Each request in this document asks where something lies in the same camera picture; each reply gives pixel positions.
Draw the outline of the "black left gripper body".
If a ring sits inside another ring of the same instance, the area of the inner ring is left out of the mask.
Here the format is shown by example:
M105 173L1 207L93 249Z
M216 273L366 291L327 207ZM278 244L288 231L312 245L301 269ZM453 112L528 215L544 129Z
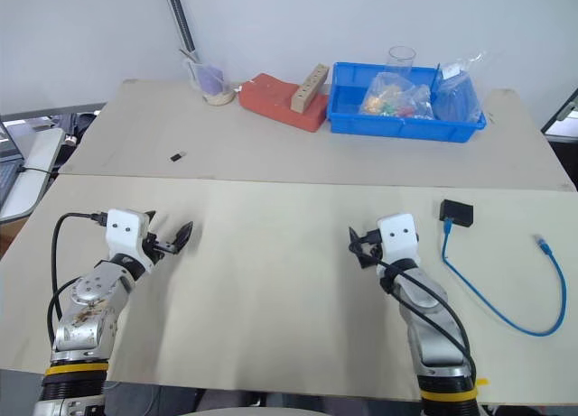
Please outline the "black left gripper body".
M151 261L160 261L166 254L176 254L174 244L159 241L157 235L150 232L143 240L143 251Z

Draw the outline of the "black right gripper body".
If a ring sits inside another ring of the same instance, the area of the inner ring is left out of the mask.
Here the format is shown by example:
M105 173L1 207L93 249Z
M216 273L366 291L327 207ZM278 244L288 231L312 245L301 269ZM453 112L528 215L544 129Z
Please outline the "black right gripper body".
M376 265L378 261L383 258L382 237L378 229L368 231L364 236L360 237L362 243L362 253L370 254L376 258Z

